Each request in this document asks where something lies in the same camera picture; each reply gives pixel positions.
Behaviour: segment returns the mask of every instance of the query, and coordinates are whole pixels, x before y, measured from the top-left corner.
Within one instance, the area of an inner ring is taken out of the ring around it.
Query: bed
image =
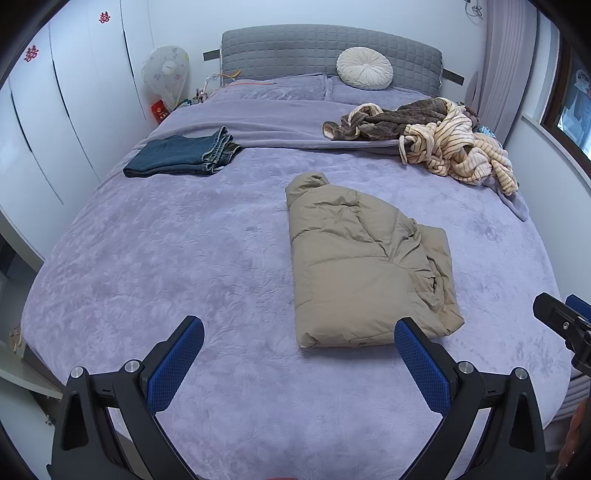
[[[390,59],[397,98],[437,95],[441,54],[408,39],[331,25],[226,32],[224,72],[285,80],[264,82],[268,90],[237,86],[243,93],[224,90],[172,113],[96,189],[27,300],[24,336],[63,382],[76,365],[96,373],[143,358],[186,315],[201,318],[204,347],[158,419],[205,478],[395,479],[441,418],[394,345],[298,348],[284,188],[306,171],[446,230],[466,323],[440,342],[456,360],[498,373],[525,367],[544,425],[566,393],[570,355],[532,315],[538,293],[558,290],[531,220],[490,189],[402,165],[392,156],[397,141],[322,137],[322,121],[352,109],[330,101],[331,75],[339,52],[356,45]],[[302,91],[314,98],[300,99]],[[211,177],[122,174],[148,140],[221,125],[247,148]],[[480,413],[450,478],[469,462]]]

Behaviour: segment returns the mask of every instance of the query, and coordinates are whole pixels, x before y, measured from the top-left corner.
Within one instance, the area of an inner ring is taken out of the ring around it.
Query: black bracket
[[[443,419],[401,480],[444,480],[458,457],[478,410],[488,421],[462,480],[541,480],[545,449],[540,412],[528,372],[481,373],[455,362],[410,318],[395,327],[394,341],[427,404]]]
[[[118,408],[154,479],[197,480],[155,417],[170,404],[203,346],[200,319],[187,316],[143,361],[117,372],[72,370],[61,401],[51,465],[55,480],[137,480],[119,444],[107,408]]]

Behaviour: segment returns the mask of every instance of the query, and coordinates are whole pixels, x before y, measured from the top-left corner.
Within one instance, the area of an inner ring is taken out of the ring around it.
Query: blue gripper pad
[[[152,415],[168,408],[204,341],[203,323],[194,318],[148,381],[146,404]]]
[[[589,305],[586,301],[581,300],[576,295],[569,295],[566,297],[566,301],[564,303],[567,307],[572,308],[579,315],[582,315],[589,322],[591,322],[591,305]]]
[[[445,417],[452,407],[452,398],[441,369],[402,320],[394,327],[394,342],[429,408]]]

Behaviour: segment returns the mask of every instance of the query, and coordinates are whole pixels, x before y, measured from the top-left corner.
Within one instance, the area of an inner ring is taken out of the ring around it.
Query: gray upholstered headboard
[[[337,75],[336,59],[350,47],[369,47],[394,68],[392,83],[431,96],[439,94],[441,52],[424,43],[363,28],[337,25],[265,25],[222,35],[222,72],[268,80],[322,72]]]

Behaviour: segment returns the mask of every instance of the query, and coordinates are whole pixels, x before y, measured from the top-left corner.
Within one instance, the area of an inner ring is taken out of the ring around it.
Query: purple fleece blanket
[[[466,324],[441,343],[481,371],[529,370],[547,424],[563,401],[570,355],[532,315],[538,293],[558,296],[534,224],[519,221],[491,189],[392,156],[267,148],[333,147],[319,126],[348,110],[237,100],[170,115],[150,138],[226,125],[250,148],[205,178],[129,179],[121,171],[128,155],[37,276],[22,318],[27,341],[65,382],[76,365],[96,373],[143,358],[185,315],[196,315],[203,349],[158,414],[195,473],[399,478],[441,416],[428,409],[394,345],[303,352],[296,344],[284,188],[300,173],[322,171],[331,183],[446,230]],[[485,418],[483,411],[450,478],[468,464]]]

